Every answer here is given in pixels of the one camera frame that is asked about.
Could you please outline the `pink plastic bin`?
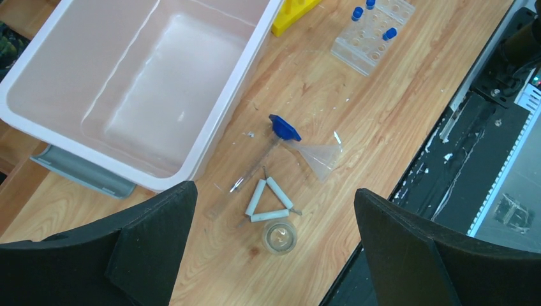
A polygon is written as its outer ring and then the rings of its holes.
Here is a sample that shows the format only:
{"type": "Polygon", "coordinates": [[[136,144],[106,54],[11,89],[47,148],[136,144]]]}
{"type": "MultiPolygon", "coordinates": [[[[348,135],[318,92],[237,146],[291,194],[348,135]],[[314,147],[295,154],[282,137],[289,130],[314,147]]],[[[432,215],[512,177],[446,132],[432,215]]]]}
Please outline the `pink plastic bin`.
{"type": "Polygon", "coordinates": [[[46,169],[114,198],[201,177],[281,1],[61,1],[1,82],[46,169]]]}

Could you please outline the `clear plastic funnel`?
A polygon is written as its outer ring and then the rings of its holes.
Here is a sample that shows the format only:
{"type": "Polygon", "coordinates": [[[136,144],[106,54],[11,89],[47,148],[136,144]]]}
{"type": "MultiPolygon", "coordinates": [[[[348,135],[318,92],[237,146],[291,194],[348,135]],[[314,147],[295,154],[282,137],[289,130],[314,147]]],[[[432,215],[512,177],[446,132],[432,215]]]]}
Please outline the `clear plastic funnel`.
{"type": "Polygon", "coordinates": [[[320,182],[325,182],[337,165],[343,152],[343,143],[339,134],[334,131],[336,144],[332,145],[302,145],[288,140],[285,145],[296,150],[306,161],[320,182]]]}

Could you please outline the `blue capped glass rod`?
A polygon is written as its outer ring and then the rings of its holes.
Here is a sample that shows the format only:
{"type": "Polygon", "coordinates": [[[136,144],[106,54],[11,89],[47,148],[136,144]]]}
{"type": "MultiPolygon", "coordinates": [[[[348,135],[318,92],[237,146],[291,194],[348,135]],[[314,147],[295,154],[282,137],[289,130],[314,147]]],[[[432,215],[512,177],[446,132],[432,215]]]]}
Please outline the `blue capped glass rod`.
{"type": "Polygon", "coordinates": [[[204,216],[209,220],[216,220],[220,216],[228,205],[228,202],[240,193],[240,190],[258,171],[262,161],[273,149],[285,141],[293,140],[295,142],[300,142],[302,140],[301,135],[297,130],[279,115],[270,114],[269,120],[271,121],[271,132],[269,132],[269,137],[266,140],[263,150],[261,153],[258,153],[250,163],[245,162],[245,164],[249,166],[247,170],[245,170],[232,184],[229,190],[223,192],[223,195],[219,197],[215,204],[205,211],[204,216]]]}

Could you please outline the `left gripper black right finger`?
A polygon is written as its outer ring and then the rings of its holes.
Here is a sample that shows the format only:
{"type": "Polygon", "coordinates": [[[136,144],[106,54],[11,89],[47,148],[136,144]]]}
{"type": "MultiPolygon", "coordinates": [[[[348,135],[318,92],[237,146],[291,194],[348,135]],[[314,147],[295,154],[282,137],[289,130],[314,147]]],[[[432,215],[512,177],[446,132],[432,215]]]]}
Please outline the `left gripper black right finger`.
{"type": "Polygon", "coordinates": [[[539,305],[540,255],[413,214],[366,188],[354,210],[379,305],[539,305]]]}

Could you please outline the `yellow test tube rack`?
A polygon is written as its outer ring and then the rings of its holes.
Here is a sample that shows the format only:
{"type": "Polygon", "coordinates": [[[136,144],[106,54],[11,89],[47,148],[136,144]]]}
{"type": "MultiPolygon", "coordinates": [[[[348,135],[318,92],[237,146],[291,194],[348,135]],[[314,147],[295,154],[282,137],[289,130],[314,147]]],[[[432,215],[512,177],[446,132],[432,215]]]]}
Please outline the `yellow test tube rack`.
{"type": "Polygon", "coordinates": [[[321,0],[286,0],[274,19],[271,32],[280,37],[292,24],[320,4],[321,0]]]}

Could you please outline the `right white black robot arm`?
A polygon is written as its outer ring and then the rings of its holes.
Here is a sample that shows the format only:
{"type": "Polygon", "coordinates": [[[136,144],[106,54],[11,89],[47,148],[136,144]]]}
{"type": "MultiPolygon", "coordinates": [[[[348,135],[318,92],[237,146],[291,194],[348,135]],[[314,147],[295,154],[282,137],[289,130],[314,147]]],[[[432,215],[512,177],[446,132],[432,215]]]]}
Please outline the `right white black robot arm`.
{"type": "Polygon", "coordinates": [[[501,47],[508,66],[515,71],[540,64],[540,18],[520,28],[501,47]]]}

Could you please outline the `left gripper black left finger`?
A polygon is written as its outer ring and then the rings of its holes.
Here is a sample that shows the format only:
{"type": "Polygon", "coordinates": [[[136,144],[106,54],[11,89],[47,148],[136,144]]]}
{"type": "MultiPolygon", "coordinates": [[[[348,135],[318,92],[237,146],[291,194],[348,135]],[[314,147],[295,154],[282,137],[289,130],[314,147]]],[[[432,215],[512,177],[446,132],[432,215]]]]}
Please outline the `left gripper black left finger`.
{"type": "Polygon", "coordinates": [[[1,245],[2,305],[168,305],[198,191],[185,181],[34,242],[1,245]]]}

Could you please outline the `white clay triangle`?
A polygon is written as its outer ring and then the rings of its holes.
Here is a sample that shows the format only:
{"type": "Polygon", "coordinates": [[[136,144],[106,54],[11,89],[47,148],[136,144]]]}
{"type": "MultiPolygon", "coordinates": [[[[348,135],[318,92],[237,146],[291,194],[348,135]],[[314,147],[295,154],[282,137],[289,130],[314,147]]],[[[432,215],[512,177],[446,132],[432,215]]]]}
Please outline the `white clay triangle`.
{"type": "Polygon", "coordinates": [[[244,211],[244,217],[237,225],[241,228],[243,225],[251,222],[264,222],[276,219],[287,218],[290,214],[302,216],[303,213],[293,203],[283,187],[277,180],[268,174],[266,167],[263,169],[263,178],[256,183],[253,194],[251,195],[247,208],[244,211]]]}

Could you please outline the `small glass beaker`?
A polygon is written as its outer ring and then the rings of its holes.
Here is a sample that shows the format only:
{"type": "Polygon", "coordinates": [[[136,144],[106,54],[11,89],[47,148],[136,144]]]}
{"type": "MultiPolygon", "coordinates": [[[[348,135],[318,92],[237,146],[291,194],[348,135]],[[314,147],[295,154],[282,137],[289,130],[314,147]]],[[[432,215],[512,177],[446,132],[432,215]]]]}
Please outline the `small glass beaker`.
{"type": "Polygon", "coordinates": [[[281,256],[291,252],[297,241],[297,230],[287,219],[269,220],[263,227],[262,244],[272,254],[281,256]]]}

